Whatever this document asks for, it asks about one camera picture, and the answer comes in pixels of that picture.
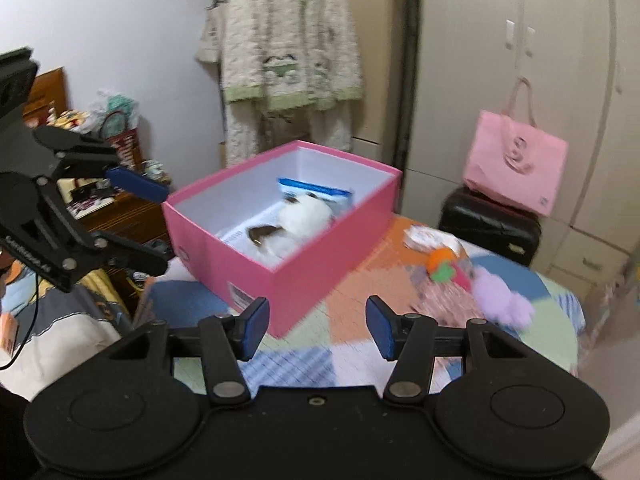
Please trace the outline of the beige three-door wardrobe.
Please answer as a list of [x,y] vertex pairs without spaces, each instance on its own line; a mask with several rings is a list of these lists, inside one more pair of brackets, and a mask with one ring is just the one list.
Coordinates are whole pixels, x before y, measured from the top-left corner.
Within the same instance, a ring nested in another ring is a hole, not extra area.
[[568,145],[537,271],[585,297],[639,244],[639,0],[349,0],[364,75],[354,150],[399,168],[401,212],[436,223],[478,115]]

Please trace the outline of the pink tote bag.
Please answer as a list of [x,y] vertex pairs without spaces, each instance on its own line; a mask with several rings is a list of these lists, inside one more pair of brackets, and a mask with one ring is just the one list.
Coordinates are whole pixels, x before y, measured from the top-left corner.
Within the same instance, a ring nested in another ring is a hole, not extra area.
[[566,141],[537,127],[533,88],[521,77],[501,113],[482,110],[478,115],[463,183],[497,203],[548,218],[567,153]]

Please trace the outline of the black clothes rack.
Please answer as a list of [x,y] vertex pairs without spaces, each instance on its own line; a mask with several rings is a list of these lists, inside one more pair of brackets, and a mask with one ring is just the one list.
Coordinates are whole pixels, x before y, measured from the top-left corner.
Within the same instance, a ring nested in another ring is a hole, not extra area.
[[393,55],[395,70],[393,90],[393,148],[392,163],[404,170],[409,151],[413,101],[416,96],[416,68],[421,21],[421,0],[394,0],[393,13]]

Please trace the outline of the small white wipes pack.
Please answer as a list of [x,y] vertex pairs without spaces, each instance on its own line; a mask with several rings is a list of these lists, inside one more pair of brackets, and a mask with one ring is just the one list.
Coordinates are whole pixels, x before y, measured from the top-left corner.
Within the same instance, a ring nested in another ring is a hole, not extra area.
[[460,257],[463,252],[460,240],[454,235],[417,224],[405,229],[404,245],[417,252],[424,252],[424,254],[439,248],[448,248],[457,257]]

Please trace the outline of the cream fuzzy cardigan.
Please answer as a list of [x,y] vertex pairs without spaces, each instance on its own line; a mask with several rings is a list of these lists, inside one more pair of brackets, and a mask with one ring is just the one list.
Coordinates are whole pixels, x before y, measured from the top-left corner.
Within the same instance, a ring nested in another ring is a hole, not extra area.
[[196,57],[220,69],[226,166],[296,140],[352,148],[363,76],[348,0],[226,0]]

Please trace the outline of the pink storage box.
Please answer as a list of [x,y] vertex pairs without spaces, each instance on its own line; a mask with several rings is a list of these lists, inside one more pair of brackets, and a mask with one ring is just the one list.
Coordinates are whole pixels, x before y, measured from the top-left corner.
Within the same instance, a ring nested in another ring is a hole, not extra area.
[[296,141],[171,194],[163,213],[186,270],[237,311],[267,298],[282,337],[381,240],[399,180],[382,162]]

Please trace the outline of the black suitcase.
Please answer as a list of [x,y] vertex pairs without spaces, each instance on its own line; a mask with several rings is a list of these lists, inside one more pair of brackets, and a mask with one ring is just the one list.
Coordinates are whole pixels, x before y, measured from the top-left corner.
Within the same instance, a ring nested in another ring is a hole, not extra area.
[[497,203],[465,186],[442,203],[438,229],[526,268],[542,234],[536,214]]

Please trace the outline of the white panda plush toy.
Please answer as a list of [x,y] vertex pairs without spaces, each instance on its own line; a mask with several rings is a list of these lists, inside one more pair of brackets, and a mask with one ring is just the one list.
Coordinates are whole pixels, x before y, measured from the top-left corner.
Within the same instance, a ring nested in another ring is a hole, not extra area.
[[279,214],[281,231],[266,239],[268,257],[259,260],[272,268],[290,258],[305,244],[325,231],[333,222],[331,208],[322,200],[311,196],[284,199]]

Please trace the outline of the wooden side cabinet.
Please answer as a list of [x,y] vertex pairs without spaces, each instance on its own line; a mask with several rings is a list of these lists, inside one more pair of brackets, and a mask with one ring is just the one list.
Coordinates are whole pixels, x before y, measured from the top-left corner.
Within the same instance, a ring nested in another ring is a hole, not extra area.
[[[51,124],[42,124],[32,129],[32,137],[35,144],[44,149],[44,154],[52,159],[46,164],[40,162],[35,170],[35,175],[47,176],[53,183],[63,180],[89,180],[94,183],[104,181],[109,188],[115,188],[105,177],[107,169],[125,166],[137,172],[137,167],[128,167],[122,163],[116,148],[110,142],[90,133],[79,133],[70,129],[64,129]],[[121,188],[116,190],[130,194]],[[81,257],[87,257],[87,263],[79,263],[76,270],[86,274],[101,266],[96,248],[93,245],[92,234],[94,232],[108,232],[104,228],[89,231],[85,226],[74,220],[67,222],[65,217],[55,217],[54,214],[46,214],[51,226],[60,228],[62,233],[58,236],[64,240],[64,248],[70,254],[77,252]]]

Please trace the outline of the patchwork quilt bedspread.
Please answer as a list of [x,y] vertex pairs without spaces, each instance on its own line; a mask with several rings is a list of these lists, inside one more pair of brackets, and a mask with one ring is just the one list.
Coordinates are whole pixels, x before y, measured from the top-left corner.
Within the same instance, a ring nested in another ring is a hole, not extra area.
[[[404,243],[411,222],[399,217],[361,266],[311,308],[283,336],[262,338],[257,352],[240,369],[251,392],[269,387],[373,386],[383,390],[393,363],[381,352],[393,348],[390,317],[368,300],[377,296],[396,315],[422,314],[441,326],[463,327],[482,311],[472,307],[461,288],[434,283],[425,255]],[[576,296],[550,278],[470,243],[465,262],[497,275],[506,287],[526,298],[532,322],[506,333],[570,373],[578,365],[578,335],[585,326]]]

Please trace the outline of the printed paper sheet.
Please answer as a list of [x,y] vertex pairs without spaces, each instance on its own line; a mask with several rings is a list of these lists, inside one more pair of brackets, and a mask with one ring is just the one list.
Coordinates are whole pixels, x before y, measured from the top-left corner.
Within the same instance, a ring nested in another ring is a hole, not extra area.
[[243,256],[265,260],[268,257],[266,239],[281,231],[279,214],[283,207],[284,201],[278,200],[257,214],[219,230],[216,237]]

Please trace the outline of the purple plush toy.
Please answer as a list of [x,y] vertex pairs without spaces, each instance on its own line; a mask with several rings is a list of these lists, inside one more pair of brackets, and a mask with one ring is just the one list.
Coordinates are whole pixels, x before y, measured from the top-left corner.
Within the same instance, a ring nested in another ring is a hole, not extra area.
[[532,303],[481,266],[473,270],[472,296],[486,320],[514,330],[527,330],[535,315]]

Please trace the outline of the pink strawberry plush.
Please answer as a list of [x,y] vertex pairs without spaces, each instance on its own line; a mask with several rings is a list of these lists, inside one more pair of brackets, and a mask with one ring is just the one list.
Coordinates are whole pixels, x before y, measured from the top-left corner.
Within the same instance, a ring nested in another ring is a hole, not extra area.
[[434,284],[456,285],[466,292],[472,292],[472,272],[454,261],[439,263],[435,269],[431,270],[430,279]]

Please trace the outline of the blue white tissue pack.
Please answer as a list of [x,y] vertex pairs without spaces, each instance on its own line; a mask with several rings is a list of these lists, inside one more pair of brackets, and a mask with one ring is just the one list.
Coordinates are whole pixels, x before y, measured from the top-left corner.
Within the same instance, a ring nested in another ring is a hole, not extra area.
[[325,202],[331,208],[334,216],[341,216],[354,206],[354,193],[352,191],[289,178],[279,178],[278,185],[281,194],[286,200],[299,198],[299,196],[303,195],[311,196]]

